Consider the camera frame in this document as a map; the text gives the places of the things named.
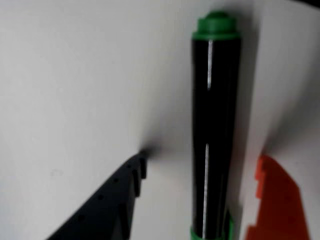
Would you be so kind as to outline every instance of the green band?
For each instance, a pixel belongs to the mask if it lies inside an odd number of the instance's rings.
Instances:
[[[237,21],[223,11],[213,11],[198,20],[197,31],[192,34],[194,40],[232,40],[240,38]]]
[[[198,237],[196,235],[196,233],[192,230],[192,227],[190,228],[190,234],[191,234],[191,240],[209,240],[209,239],[204,239],[204,238]],[[210,240],[225,240],[225,238],[224,237],[219,237],[219,238],[210,239]]]

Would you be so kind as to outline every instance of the black cylinder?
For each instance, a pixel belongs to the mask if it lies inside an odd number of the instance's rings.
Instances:
[[[223,235],[240,48],[240,38],[192,40],[192,230],[203,239]]]

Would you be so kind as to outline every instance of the black marker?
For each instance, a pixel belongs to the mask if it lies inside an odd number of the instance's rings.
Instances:
[[[212,12],[192,35],[193,219],[191,239],[224,240],[241,38],[236,20]]]

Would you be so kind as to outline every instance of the white background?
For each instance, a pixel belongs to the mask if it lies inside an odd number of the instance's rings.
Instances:
[[[243,35],[228,206],[256,220],[263,149],[295,178],[320,236],[320,11],[284,0],[0,1],[0,239],[42,240],[143,144],[161,149],[131,239],[191,225],[191,56],[197,18]]]

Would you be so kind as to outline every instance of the orange plastic piece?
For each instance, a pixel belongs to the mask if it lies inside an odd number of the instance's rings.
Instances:
[[[289,174],[264,155],[255,179],[261,203],[256,226],[249,226],[246,240],[309,240],[300,191]]]

